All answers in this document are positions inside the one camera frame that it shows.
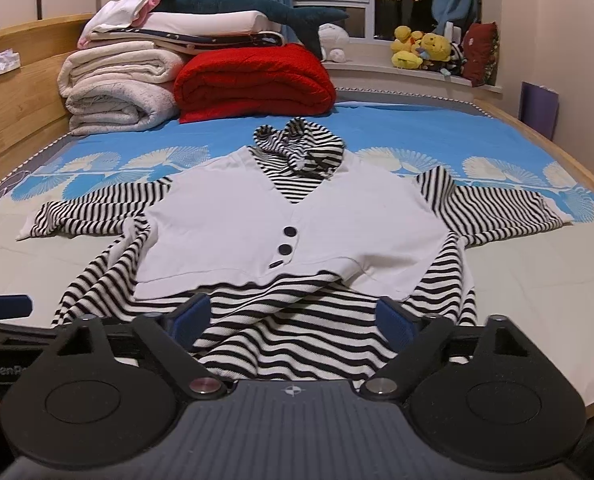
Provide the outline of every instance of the striped shirt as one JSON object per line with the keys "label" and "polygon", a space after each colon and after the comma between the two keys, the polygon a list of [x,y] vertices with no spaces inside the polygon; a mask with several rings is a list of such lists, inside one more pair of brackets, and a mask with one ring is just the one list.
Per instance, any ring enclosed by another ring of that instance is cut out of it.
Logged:
{"label": "striped shirt", "polygon": [[[283,130],[261,126],[251,155],[277,190],[300,202],[334,173],[345,149],[326,128],[296,118]],[[457,186],[441,167],[416,177],[422,196],[450,232],[437,257],[402,305],[417,315],[435,313],[458,324],[477,321],[464,249],[493,240],[558,228],[563,220],[535,192]],[[48,202],[28,235],[61,232],[122,234],[64,293],[53,325],[83,314],[130,321],[144,312],[171,312],[197,292],[210,296],[210,326],[194,343],[195,355],[225,378],[363,381],[395,353],[375,327],[377,298],[350,290],[339,276],[281,274],[259,286],[227,283],[156,300],[134,298],[139,259],[150,236],[144,209],[161,200],[169,178],[117,184],[64,202]]]}

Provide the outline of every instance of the blue bed sheet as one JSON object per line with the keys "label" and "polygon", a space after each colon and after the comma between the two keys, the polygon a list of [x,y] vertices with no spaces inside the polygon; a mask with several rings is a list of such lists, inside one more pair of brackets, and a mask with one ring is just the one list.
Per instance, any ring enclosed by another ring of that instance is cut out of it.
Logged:
{"label": "blue bed sheet", "polygon": [[[67,200],[111,184],[157,180],[250,144],[261,124],[282,128],[289,119],[170,121],[147,132],[87,137],[28,176],[11,197],[28,200],[65,184],[61,199]],[[539,191],[577,222],[594,220],[594,194],[499,120],[443,108],[359,103],[338,104],[330,114],[309,119],[389,171],[417,174],[441,164],[460,184]]]}

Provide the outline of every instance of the folded white blanket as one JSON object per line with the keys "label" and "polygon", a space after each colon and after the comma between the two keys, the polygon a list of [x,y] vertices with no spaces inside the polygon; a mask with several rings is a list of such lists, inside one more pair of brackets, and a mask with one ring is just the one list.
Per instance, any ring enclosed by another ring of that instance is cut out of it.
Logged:
{"label": "folded white blanket", "polygon": [[57,85],[59,93],[68,97],[77,83],[99,75],[166,83],[174,80],[187,61],[186,56],[157,48],[152,41],[124,41],[70,54],[61,67]]}
{"label": "folded white blanket", "polygon": [[103,32],[113,28],[129,27],[139,17],[139,11],[149,0],[119,0],[109,1],[86,23],[81,36],[77,41],[79,48],[88,44],[88,35],[96,30]]}
{"label": "folded white blanket", "polygon": [[178,113],[172,83],[154,85],[130,79],[83,81],[66,100],[72,135],[142,132]]}

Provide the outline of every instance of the striped sleeve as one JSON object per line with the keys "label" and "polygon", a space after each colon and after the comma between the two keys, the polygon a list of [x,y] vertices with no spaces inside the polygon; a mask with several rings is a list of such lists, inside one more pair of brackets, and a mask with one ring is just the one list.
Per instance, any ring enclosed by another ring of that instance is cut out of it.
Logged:
{"label": "striped sleeve", "polygon": [[564,219],[543,195],[505,187],[457,186],[441,166],[416,178],[424,198],[468,247],[557,229]]}
{"label": "striped sleeve", "polygon": [[18,240],[56,233],[69,235],[121,234],[123,221],[143,213],[146,206],[161,200],[172,180],[168,177],[147,183],[123,183],[103,187],[63,202],[46,202],[26,221]]}

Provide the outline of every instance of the white bed sheet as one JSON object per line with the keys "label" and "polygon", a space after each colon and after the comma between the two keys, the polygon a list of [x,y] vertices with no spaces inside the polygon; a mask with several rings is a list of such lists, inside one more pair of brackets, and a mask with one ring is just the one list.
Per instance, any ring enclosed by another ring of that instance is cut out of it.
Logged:
{"label": "white bed sheet", "polygon": [[[40,202],[46,195],[37,197]],[[115,237],[15,237],[41,203],[0,200],[0,294],[29,294],[49,326],[63,291]],[[468,249],[480,322],[510,317],[584,398],[594,402],[594,222]]]}

